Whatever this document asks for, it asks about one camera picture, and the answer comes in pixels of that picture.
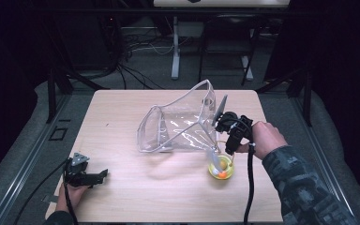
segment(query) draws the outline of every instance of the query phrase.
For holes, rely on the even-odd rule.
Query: table top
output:
[[[290,0],[154,0],[155,7],[164,8],[285,8]]]
[[[234,174],[217,180],[203,152],[140,153],[136,132],[155,104],[186,90],[101,90],[93,96],[73,153],[90,157],[87,173],[108,169],[104,183],[89,189],[76,209],[80,222],[241,222],[248,202],[247,154],[235,154]],[[265,121],[250,90],[215,90],[226,111]],[[227,141],[227,134],[219,139]],[[253,160],[255,195],[250,222],[282,221],[278,193],[259,159]],[[58,183],[55,195],[58,194]],[[48,217],[55,208],[51,203]]]

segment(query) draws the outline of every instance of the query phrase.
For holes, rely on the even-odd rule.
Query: table leg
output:
[[[241,60],[242,60],[242,66],[245,68],[248,65],[248,57],[244,55],[241,57]],[[250,67],[249,70],[247,71],[247,81],[249,82],[253,81],[252,69]]]
[[[173,18],[173,63],[172,63],[172,79],[179,78],[180,68],[180,49],[179,49],[179,35],[178,35],[177,17]]]

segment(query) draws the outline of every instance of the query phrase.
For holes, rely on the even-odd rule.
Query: gray carpet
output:
[[[263,75],[274,43],[275,41],[271,38],[261,38],[251,66],[255,77],[253,82],[241,86],[242,78],[240,76],[209,76],[204,78],[209,79],[215,89],[256,89],[263,85]],[[198,54],[196,49],[196,39],[193,42],[189,39],[184,43],[181,48],[180,77],[176,81],[171,79],[173,52],[158,54],[153,49],[135,51],[132,57],[123,64],[129,68],[139,70],[143,75],[165,89],[189,89],[197,83]],[[143,80],[140,74],[135,73],[134,76],[139,77],[141,81]],[[127,89],[144,88],[133,75],[126,73],[125,80]],[[122,76],[117,71],[93,81],[111,89],[124,88]],[[148,85],[159,89],[148,80],[146,82]],[[0,165],[0,209],[4,209],[0,210],[1,224],[12,224],[34,188],[68,157],[93,96],[93,91],[89,87],[75,80],[72,83],[75,87],[73,95],[63,96],[57,91],[58,105],[61,110],[50,125],[45,124],[48,118],[47,84],[43,83],[36,89],[38,103],[32,118]],[[283,84],[274,93],[260,95],[267,121],[277,126],[287,141],[296,146],[300,154],[313,163],[330,188],[336,193],[340,192],[340,199],[344,197],[344,200],[350,205],[353,213],[360,221],[360,187],[343,161],[338,133],[323,103],[319,97],[313,95],[311,109],[313,128],[306,127],[300,117],[299,101],[287,98],[283,94],[283,89],[286,86],[286,84]],[[62,141],[49,141],[55,128],[67,130]],[[317,152],[317,148],[323,152],[323,155]],[[29,160],[28,157],[35,152],[35,149],[40,151],[38,151],[38,154],[33,155],[34,160]],[[18,191],[7,194],[12,181],[22,169],[23,163],[28,160],[35,163],[29,165],[32,170],[25,175],[25,182],[15,184],[18,185]],[[331,180],[325,178],[328,177],[326,171],[328,167],[332,170],[329,177],[333,174],[338,184],[331,184]],[[42,199],[54,192],[59,177],[60,171],[56,172],[40,187],[25,207],[18,224],[41,224],[44,221],[48,204],[43,202]]]

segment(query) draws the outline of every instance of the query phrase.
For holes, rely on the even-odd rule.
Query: dark background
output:
[[[146,7],[139,1],[130,1],[129,5]],[[345,160],[360,184],[360,1],[327,4],[293,0],[290,10],[299,8],[332,16],[319,22],[285,20],[266,78],[280,77],[312,59],[313,90],[330,113],[342,140]],[[110,57],[100,38],[100,52],[85,55]],[[34,88],[47,80],[55,63],[67,66],[77,60],[70,54],[59,60],[62,55],[57,55],[54,48],[38,22],[28,20],[16,1],[0,0],[0,161],[37,104]],[[104,60],[100,60],[102,65],[106,65]]]

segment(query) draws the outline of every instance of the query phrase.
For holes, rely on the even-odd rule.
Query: black curtain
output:
[[[284,21],[265,79],[311,66],[312,89],[331,115],[345,161],[360,185],[360,1],[292,0],[289,11],[299,9],[327,15]]]
[[[32,115],[47,62],[16,1],[0,0],[0,162]]]

